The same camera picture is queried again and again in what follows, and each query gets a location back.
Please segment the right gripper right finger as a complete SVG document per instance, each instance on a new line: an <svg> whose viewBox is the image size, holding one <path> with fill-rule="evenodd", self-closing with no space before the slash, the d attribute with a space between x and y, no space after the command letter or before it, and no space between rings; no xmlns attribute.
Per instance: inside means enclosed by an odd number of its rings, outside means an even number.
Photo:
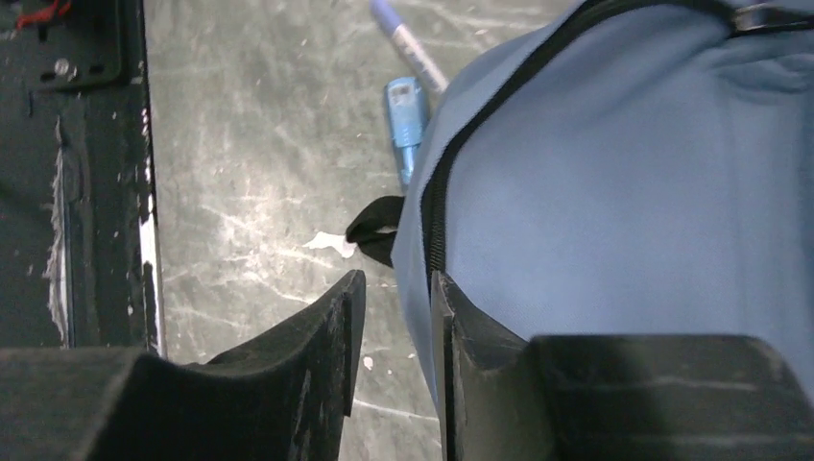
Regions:
<svg viewBox="0 0 814 461"><path fill-rule="evenodd" d="M524 340L432 280L447 460L809 460L813 407L781 356L732 335Z"/></svg>

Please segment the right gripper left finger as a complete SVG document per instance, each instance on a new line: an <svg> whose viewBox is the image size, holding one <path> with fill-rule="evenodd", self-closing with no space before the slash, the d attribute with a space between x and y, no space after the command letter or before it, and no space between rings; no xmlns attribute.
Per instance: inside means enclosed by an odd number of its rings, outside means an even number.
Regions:
<svg viewBox="0 0 814 461"><path fill-rule="evenodd" d="M4 349L5 460L335 460L366 277L204 364L136 348Z"/></svg>

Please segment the blue-grey backpack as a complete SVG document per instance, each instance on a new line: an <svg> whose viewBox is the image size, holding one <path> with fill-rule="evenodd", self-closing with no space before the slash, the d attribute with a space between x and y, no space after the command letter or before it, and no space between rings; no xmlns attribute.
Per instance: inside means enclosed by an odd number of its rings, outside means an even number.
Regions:
<svg viewBox="0 0 814 461"><path fill-rule="evenodd" d="M742 334L813 390L813 5L580 1L446 88L347 240L514 334Z"/></svg>

